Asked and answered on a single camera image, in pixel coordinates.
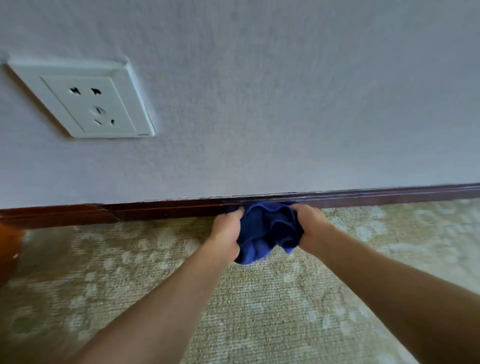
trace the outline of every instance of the white textured wall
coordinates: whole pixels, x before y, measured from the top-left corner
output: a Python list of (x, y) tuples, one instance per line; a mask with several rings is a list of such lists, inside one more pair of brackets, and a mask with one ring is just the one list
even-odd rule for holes
[(15, 0), (0, 56), (128, 57), (154, 139), (73, 140), (0, 73), (0, 208), (480, 181), (480, 3)]

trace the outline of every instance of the white outlet cover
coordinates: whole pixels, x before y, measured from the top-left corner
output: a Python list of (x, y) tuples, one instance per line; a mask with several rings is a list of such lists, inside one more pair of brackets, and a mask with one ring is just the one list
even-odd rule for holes
[(155, 136), (129, 64), (12, 60), (9, 66), (74, 138)]

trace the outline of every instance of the wall socket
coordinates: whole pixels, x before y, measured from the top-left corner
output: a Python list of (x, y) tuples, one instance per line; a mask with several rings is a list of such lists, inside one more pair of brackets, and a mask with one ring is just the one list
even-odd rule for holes
[(75, 138), (155, 135), (127, 64), (63, 60), (9, 66)]

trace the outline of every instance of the floor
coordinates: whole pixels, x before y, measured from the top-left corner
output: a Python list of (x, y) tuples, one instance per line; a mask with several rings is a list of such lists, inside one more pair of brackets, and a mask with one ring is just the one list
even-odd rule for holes
[[(480, 199), (327, 209), (378, 251), (480, 292)], [(0, 290), (3, 363), (65, 358), (171, 274), (211, 218), (27, 232)], [(415, 363), (372, 312), (300, 249), (222, 277), (183, 363)]]

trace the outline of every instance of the blue towel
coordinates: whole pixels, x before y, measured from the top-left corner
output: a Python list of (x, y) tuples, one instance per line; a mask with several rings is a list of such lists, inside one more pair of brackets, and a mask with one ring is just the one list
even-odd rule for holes
[(287, 253), (295, 248), (303, 234), (297, 212), (287, 202), (255, 202), (244, 205), (237, 240), (240, 253), (235, 262), (250, 264), (265, 258), (275, 247), (281, 246)]

